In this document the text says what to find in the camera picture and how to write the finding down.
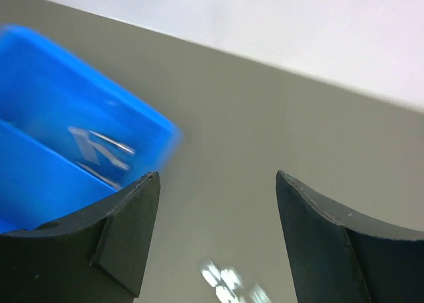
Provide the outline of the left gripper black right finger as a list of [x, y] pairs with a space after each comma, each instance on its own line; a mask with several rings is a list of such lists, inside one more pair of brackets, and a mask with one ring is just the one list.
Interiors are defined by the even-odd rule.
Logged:
[[364, 215], [284, 171], [276, 197], [298, 302], [423, 301], [423, 232]]

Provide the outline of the zinc t-slot nut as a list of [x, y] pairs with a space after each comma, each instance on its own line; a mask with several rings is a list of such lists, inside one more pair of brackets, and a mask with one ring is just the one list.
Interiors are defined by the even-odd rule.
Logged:
[[243, 296], [237, 296], [236, 292], [226, 285], [217, 285], [215, 295], [221, 303], [246, 303]]
[[265, 292], [265, 290], [258, 284], [255, 283], [248, 292], [248, 296], [252, 303], [271, 303], [271, 299]]
[[221, 270], [211, 259], [205, 259], [199, 264], [199, 271], [211, 288], [225, 286], [221, 276]]
[[229, 290], [240, 290], [244, 287], [242, 277], [233, 267], [225, 267], [220, 270], [221, 282]]

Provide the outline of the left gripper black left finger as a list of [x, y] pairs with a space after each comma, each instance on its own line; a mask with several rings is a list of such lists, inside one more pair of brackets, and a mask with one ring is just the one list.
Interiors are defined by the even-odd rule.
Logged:
[[33, 230], [1, 234], [2, 302], [133, 302], [140, 296], [160, 176]]

